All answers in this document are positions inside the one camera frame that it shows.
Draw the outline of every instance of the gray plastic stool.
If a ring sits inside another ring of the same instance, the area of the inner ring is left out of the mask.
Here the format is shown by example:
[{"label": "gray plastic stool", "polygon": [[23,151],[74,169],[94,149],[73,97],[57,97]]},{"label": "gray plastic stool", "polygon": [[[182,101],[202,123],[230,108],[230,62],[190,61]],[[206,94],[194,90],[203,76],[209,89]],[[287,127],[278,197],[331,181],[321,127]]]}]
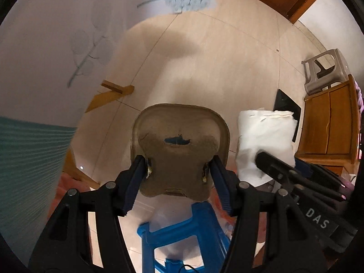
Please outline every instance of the gray plastic stool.
[{"label": "gray plastic stool", "polygon": [[[335,60],[335,65],[325,69],[321,63],[317,60],[318,58],[330,54]],[[335,82],[348,81],[348,75],[350,74],[348,63],[346,62],[343,54],[338,49],[327,50],[309,60],[302,61],[302,64],[308,63],[310,75],[307,75],[308,82],[305,84],[305,90],[308,95],[318,93],[325,87],[331,87],[331,84]],[[314,65],[320,68],[317,73]]]}]

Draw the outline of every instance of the white cloth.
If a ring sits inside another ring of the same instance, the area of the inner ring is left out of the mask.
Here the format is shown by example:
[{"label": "white cloth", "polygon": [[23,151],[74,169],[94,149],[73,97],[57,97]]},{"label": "white cloth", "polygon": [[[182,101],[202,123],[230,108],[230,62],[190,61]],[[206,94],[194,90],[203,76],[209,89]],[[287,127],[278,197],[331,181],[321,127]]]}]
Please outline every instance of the white cloth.
[{"label": "white cloth", "polygon": [[297,121],[289,111],[242,111],[239,114],[239,142],[236,155],[238,177],[257,187],[272,180],[255,165],[258,151],[266,151],[294,166],[292,138]]}]

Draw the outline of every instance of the tile floor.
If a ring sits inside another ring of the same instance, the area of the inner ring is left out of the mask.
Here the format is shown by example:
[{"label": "tile floor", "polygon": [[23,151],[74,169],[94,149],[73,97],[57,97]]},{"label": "tile floor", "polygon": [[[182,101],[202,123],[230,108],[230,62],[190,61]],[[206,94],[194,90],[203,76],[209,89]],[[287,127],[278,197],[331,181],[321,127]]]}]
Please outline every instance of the tile floor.
[{"label": "tile floor", "polygon": [[[78,167],[82,166],[91,178],[103,184],[129,168],[131,128],[147,106],[193,104],[219,113],[231,133],[230,169],[235,168],[240,111],[273,109],[277,88],[304,107],[301,61],[319,54],[319,49],[297,27],[258,0],[216,1],[215,9],[151,18],[126,33],[107,80],[122,86],[132,84],[135,92],[85,114],[72,141]],[[164,195],[146,198],[138,194],[133,210],[120,218],[138,273],[138,225],[152,220],[159,229],[185,220],[191,216],[191,203],[187,198],[166,200]],[[90,229],[93,246],[97,247],[92,214]],[[158,249],[156,258],[163,262],[166,255],[173,255],[183,257],[185,263],[201,265],[194,242],[188,245],[185,251],[176,247]],[[101,265],[97,249],[94,262]]]}]

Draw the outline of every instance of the white wall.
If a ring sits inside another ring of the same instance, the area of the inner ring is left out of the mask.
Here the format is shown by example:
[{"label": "white wall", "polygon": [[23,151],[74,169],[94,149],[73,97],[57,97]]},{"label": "white wall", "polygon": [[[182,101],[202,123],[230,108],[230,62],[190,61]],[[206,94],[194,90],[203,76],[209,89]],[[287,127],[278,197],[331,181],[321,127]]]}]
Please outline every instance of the white wall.
[{"label": "white wall", "polygon": [[342,0],[316,0],[299,19],[326,47],[339,48],[364,90],[364,35]]}]

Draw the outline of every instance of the wooden chair leg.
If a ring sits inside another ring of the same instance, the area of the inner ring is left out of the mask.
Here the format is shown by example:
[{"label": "wooden chair leg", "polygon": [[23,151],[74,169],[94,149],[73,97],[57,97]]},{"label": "wooden chair leg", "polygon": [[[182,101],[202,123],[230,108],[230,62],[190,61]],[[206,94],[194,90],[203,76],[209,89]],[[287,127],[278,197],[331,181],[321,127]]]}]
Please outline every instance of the wooden chair leg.
[{"label": "wooden chair leg", "polygon": [[99,108],[101,106],[104,106],[114,100],[118,100],[123,96],[130,95],[134,92],[134,86],[132,85],[122,87],[106,80],[104,80],[101,85],[103,87],[110,89],[111,91],[95,95],[91,103],[89,104],[88,108],[86,109],[85,113],[90,112],[91,110]]},{"label": "wooden chair leg", "polygon": [[106,87],[112,91],[119,92],[120,94],[122,94],[122,96],[127,96],[134,92],[134,86],[132,85],[122,87],[106,80],[102,82],[101,86]]},{"label": "wooden chair leg", "polygon": [[118,100],[122,96],[123,95],[121,93],[116,92],[116,91],[108,91],[108,92],[104,92],[102,94],[97,94],[94,96],[94,98],[90,102],[85,113],[90,112],[91,110],[99,108],[103,105],[106,105],[114,100]]},{"label": "wooden chair leg", "polygon": [[89,187],[93,189],[99,189],[100,184],[95,182],[88,175],[84,174],[81,170],[79,170],[76,166],[75,157],[71,148],[68,149],[66,154],[66,160],[63,165],[63,172],[67,173],[70,177],[75,180],[79,180],[87,184]]}]

